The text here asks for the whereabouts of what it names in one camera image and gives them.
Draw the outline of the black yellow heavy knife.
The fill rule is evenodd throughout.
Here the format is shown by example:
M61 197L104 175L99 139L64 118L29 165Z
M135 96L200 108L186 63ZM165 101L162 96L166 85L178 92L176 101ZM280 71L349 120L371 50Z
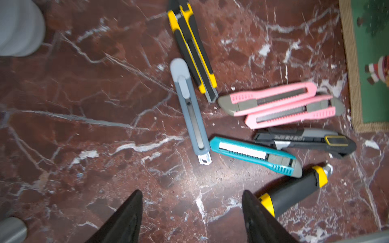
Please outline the black yellow heavy knife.
M333 166L313 166L301 178L291 178L282 185L264 193L258 199L275 218L298 204L328 183Z

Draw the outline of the teal utility knife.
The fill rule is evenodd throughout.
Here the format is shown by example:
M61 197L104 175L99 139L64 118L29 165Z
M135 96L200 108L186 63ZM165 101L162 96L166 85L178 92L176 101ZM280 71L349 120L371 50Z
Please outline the teal utility knife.
M261 165L289 177L302 177L300 161L287 152L217 136L212 138L209 144L213 152L221 155Z

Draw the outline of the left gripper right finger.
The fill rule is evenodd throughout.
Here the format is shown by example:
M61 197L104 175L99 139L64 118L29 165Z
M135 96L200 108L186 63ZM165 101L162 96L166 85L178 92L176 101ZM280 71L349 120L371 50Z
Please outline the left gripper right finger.
M255 195L244 190L242 209L249 243L296 243L297 240L274 218Z

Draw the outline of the green Christmas tote bag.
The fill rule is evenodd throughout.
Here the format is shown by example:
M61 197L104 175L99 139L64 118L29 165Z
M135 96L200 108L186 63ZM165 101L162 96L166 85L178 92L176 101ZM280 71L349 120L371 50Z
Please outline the green Christmas tote bag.
M339 1L352 126L389 130L389 2Z

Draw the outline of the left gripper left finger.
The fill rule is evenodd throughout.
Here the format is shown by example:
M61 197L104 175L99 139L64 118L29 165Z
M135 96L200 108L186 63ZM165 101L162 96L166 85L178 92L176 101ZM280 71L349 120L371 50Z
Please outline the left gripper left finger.
M135 190L88 243L137 243L142 224L142 192Z

